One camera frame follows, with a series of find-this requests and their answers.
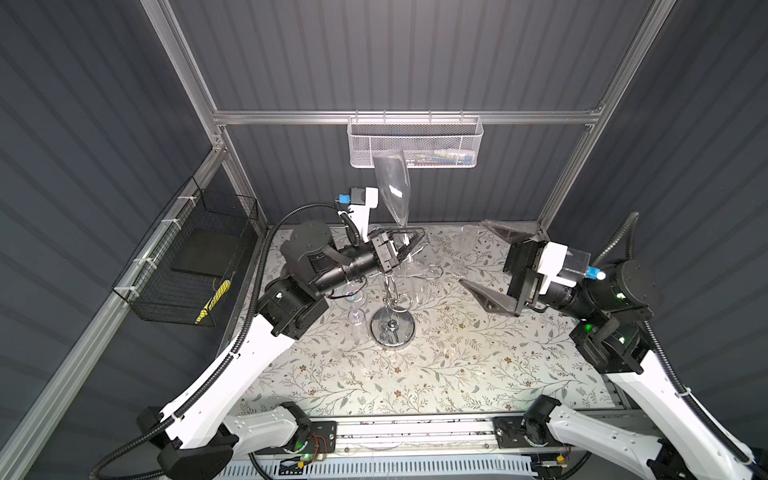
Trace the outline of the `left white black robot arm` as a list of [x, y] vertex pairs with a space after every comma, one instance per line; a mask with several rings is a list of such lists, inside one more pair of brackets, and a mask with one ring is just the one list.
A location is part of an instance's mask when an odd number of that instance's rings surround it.
[[376, 230], [368, 240], [337, 248], [327, 224], [296, 227], [280, 248], [281, 276], [256, 290], [259, 297], [226, 350], [174, 401], [141, 415], [142, 431], [159, 449], [161, 474], [212, 479], [244, 454], [304, 450], [312, 423], [295, 403], [241, 417], [231, 415], [232, 407], [324, 315], [330, 294], [374, 272], [392, 271], [424, 237], [421, 228]]

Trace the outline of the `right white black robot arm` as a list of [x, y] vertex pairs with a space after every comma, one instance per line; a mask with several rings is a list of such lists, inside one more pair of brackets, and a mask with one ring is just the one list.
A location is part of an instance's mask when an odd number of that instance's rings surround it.
[[639, 406], [657, 435], [624, 430], [540, 395], [518, 424], [494, 422], [500, 444], [511, 433], [531, 446], [583, 449], [645, 479], [763, 479], [767, 454], [725, 429], [680, 380], [651, 322], [660, 293], [634, 254], [631, 213], [596, 255], [546, 240], [535, 222], [486, 220], [508, 246], [506, 292], [464, 287], [492, 314], [555, 310], [575, 322], [570, 339], [583, 359]]

